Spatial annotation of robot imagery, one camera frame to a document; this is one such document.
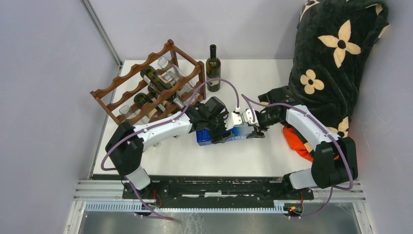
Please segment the blue square glass bottle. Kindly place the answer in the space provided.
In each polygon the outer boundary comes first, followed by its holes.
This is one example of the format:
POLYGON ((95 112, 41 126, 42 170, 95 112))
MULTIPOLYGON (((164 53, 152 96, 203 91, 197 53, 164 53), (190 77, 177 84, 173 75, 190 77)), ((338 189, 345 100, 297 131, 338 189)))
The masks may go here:
POLYGON ((211 144, 217 144, 218 140, 225 140, 224 142, 246 139, 246 137, 253 132, 254 128, 247 124, 241 126, 235 126, 232 129, 225 131, 219 137, 212 137, 209 134, 209 130, 204 129, 196 131, 196 140, 199 146, 206 146, 211 144))

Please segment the clear square bottle black cap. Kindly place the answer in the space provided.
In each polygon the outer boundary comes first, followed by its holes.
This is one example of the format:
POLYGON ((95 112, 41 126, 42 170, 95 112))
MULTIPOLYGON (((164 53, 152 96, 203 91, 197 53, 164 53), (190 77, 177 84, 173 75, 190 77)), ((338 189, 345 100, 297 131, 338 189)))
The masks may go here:
MULTIPOLYGON (((179 81, 178 76, 172 72, 172 71, 166 71, 163 74, 164 78, 172 84, 172 86, 175 86, 176 83, 179 81)), ((195 90, 192 81, 190 80, 188 83, 184 84, 184 86, 180 89, 178 89, 177 94, 179 97, 182 97, 184 93, 186 92, 193 92, 195 90)), ((197 92, 194 96, 194 99, 190 103, 194 103, 199 96, 199 93, 197 92)))

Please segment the brown wooden wine rack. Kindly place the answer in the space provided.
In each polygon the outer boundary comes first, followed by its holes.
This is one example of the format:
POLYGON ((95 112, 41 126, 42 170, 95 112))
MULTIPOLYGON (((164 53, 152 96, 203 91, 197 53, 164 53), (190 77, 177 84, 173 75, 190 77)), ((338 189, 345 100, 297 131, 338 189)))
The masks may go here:
POLYGON ((154 123, 204 100, 205 80, 204 63, 168 40, 160 52, 150 53, 145 62, 91 95, 118 126, 154 123))

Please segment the clear round glass bottle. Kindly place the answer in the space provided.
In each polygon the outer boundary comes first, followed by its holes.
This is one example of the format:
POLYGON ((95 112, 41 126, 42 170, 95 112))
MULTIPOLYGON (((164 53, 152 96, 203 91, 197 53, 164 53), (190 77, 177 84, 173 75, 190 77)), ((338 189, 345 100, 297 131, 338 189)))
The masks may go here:
POLYGON ((172 71, 174 72, 178 78, 183 78, 186 76, 184 72, 175 64, 173 64, 169 59, 166 57, 160 57, 159 61, 157 62, 157 65, 161 68, 162 71, 172 71))

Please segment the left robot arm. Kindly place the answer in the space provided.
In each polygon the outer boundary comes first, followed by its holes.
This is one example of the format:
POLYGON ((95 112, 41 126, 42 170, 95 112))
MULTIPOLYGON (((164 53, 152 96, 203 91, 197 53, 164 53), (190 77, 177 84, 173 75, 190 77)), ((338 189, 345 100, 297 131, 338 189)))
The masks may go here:
POLYGON ((207 130, 213 144, 224 143, 234 133, 225 126, 229 112, 217 97, 206 103, 185 106, 176 114, 144 125, 121 123, 107 143, 105 150, 118 174, 129 181, 140 198, 152 195, 151 178, 141 166, 143 153, 171 137, 207 130))

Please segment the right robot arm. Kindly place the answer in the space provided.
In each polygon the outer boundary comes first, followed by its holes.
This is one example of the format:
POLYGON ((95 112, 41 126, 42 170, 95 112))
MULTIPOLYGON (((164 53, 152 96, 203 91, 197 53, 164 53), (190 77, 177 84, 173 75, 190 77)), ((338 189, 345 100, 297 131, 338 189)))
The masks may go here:
POLYGON ((342 138, 323 125, 287 86, 275 88, 258 96, 252 124, 261 134, 281 123, 298 132, 314 150, 311 168, 284 176, 282 195, 294 199, 304 188, 337 188, 351 190, 358 177, 356 144, 350 137, 342 138))

